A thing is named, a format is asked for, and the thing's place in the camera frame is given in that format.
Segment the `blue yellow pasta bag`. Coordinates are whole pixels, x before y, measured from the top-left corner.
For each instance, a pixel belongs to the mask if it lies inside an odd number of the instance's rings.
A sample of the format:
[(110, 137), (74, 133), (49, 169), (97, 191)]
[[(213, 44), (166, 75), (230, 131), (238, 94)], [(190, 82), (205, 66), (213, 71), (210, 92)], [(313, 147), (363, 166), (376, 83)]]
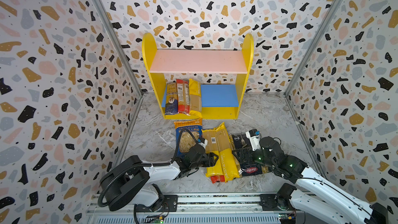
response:
[(178, 91), (175, 82), (166, 85), (165, 115), (178, 114)]

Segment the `red spaghetti pack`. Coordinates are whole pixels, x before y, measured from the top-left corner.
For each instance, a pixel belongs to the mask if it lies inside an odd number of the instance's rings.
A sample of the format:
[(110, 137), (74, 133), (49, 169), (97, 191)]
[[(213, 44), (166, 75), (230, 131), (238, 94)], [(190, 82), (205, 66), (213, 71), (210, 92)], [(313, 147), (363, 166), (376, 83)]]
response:
[(188, 115), (190, 112), (189, 82), (178, 79), (176, 80), (176, 84), (178, 94), (178, 112), (180, 114)]

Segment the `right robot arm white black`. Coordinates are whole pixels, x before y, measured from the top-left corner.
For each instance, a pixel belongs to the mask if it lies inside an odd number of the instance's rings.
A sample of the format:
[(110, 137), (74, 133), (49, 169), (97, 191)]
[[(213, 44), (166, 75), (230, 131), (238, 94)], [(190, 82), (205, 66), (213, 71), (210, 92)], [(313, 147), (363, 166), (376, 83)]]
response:
[(303, 160), (284, 153), (281, 140), (261, 137), (253, 129), (232, 135), (232, 154), (243, 176), (263, 169), (288, 182), (262, 206), (282, 211), (304, 211), (329, 224), (387, 224), (388, 210), (360, 200), (322, 177)]

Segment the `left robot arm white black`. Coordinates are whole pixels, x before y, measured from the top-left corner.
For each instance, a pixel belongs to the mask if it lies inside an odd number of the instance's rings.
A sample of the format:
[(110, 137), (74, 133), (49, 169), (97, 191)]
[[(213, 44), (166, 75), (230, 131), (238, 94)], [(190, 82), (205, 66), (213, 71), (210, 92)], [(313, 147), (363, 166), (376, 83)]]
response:
[(159, 210), (165, 204), (165, 196), (155, 183), (160, 180), (175, 180), (188, 177), (200, 168), (212, 168), (219, 155), (206, 153), (205, 148), (195, 144), (181, 157), (175, 151), (169, 162), (144, 162), (137, 155), (124, 160), (100, 180), (99, 207), (117, 211), (133, 203)]

